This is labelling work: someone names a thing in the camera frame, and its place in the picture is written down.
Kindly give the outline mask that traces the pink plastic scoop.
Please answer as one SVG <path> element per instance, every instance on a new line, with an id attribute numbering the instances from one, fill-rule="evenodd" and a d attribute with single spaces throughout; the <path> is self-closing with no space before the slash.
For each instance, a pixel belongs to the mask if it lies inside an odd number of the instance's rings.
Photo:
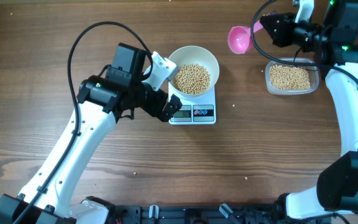
<path id="1" fill-rule="evenodd" d="M 251 38 L 250 27 L 234 26 L 228 33 L 227 44 L 234 54 L 245 54 L 254 45 Z"/>

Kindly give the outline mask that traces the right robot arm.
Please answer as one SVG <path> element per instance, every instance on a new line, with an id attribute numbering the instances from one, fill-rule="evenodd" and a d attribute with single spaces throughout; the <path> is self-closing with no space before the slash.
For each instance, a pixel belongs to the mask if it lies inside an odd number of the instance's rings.
<path id="1" fill-rule="evenodd" d="M 314 52 L 312 66 L 321 70 L 341 132 L 341 156 L 320 173 L 317 184 L 281 195 L 277 220 L 287 223 L 358 214 L 358 1 L 330 1 L 320 25 L 310 21 L 313 9 L 313 1 L 300 1 L 295 14 L 265 16 L 257 11 L 253 17 L 274 45 Z"/>

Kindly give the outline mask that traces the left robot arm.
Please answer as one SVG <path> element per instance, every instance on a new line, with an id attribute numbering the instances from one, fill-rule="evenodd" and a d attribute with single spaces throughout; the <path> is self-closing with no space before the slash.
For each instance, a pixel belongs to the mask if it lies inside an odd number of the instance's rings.
<path id="1" fill-rule="evenodd" d="M 0 223 L 111 223 L 115 206 L 97 197 L 78 205 L 74 189 L 101 141 L 135 108 L 167 122 L 181 108 L 177 96 L 161 89 L 177 65 L 158 53 L 119 44 L 112 64 L 84 80 L 70 122 L 44 164 L 15 197 L 0 198 Z"/>

